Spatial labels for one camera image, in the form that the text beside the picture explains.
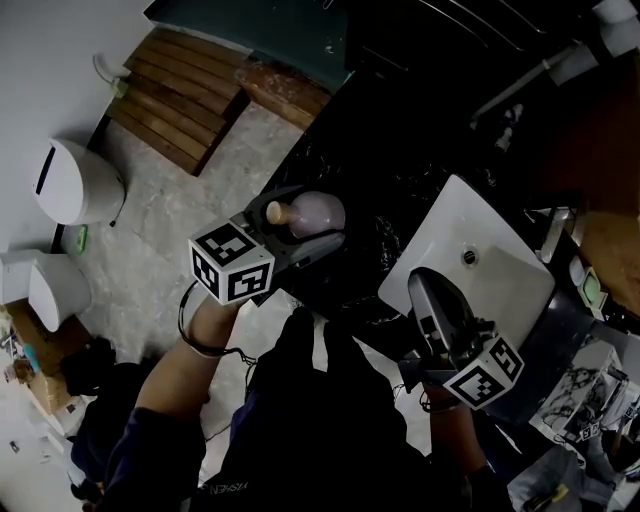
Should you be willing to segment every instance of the gray tile floor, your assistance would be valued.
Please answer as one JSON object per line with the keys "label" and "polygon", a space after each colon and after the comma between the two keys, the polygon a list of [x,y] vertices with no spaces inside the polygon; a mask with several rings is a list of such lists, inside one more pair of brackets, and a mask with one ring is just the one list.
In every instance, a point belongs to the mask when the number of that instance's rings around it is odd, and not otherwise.
{"label": "gray tile floor", "polygon": [[[188,176],[115,123],[107,129],[102,155],[121,173],[127,199],[115,227],[89,226],[85,252],[75,254],[78,229],[68,227],[63,247],[91,285],[92,304],[80,319],[94,334],[110,339],[119,361],[138,361],[153,347],[166,351],[178,339],[178,304],[191,283],[187,238],[219,217],[241,211],[264,187],[301,131],[251,104],[236,121],[198,178]],[[187,316],[204,297],[194,293]],[[271,348],[292,311],[291,298],[278,291],[266,304],[245,305],[231,344],[258,357]],[[326,368],[322,326],[316,328],[314,364]],[[395,364],[363,345],[372,364],[400,383]],[[228,425],[243,403],[246,366],[225,358],[203,411],[211,436]],[[418,395],[403,394],[398,408],[408,420],[409,441],[430,449],[428,419]],[[228,431],[208,443],[202,477],[215,474],[228,445]]]}

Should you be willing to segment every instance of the countertop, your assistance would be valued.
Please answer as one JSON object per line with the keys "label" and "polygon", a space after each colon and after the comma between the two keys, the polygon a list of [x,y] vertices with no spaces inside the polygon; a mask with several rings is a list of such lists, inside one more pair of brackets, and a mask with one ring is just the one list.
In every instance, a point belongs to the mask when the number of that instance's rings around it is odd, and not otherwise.
{"label": "countertop", "polygon": [[[474,165],[476,148],[442,102],[371,76],[354,75],[300,138],[265,191],[305,185],[337,195],[345,205],[343,247],[282,275],[276,283],[295,298],[393,360],[412,349],[417,331],[378,298],[378,288],[409,244],[451,173],[462,175],[532,245],[535,230],[513,208],[514,194]],[[550,266],[556,291],[521,347],[525,370],[516,387],[491,406],[512,423],[528,421],[553,389],[589,331],[570,282],[575,246],[563,239]]]}

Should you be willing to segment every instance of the bottle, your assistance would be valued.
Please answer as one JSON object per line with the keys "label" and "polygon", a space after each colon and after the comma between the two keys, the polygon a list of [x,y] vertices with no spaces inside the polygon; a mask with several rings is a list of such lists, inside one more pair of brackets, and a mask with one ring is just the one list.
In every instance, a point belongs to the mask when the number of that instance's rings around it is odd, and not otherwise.
{"label": "bottle", "polygon": [[290,205],[272,201],[267,206],[269,224],[288,224],[296,238],[306,238],[330,229],[344,229],[345,220],[340,199],[323,192],[304,192]]}

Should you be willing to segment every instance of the sink basin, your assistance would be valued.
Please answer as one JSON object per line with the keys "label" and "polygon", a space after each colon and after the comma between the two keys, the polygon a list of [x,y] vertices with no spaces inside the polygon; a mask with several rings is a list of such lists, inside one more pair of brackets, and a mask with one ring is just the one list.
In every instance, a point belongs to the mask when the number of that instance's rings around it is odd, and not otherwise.
{"label": "sink basin", "polygon": [[496,322],[519,348],[547,305],[555,281],[518,234],[458,176],[451,176],[378,295],[411,310],[409,274],[427,267],[447,277],[475,316]]}

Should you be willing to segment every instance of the drain hole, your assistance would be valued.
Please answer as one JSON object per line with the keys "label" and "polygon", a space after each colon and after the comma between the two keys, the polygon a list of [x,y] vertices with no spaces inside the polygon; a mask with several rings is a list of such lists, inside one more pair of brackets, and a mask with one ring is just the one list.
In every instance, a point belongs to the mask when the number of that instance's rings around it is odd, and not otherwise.
{"label": "drain hole", "polygon": [[462,251],[462,264],[468,268],[475,267],[478,264],[478,252],[475,248],[465,248]]}

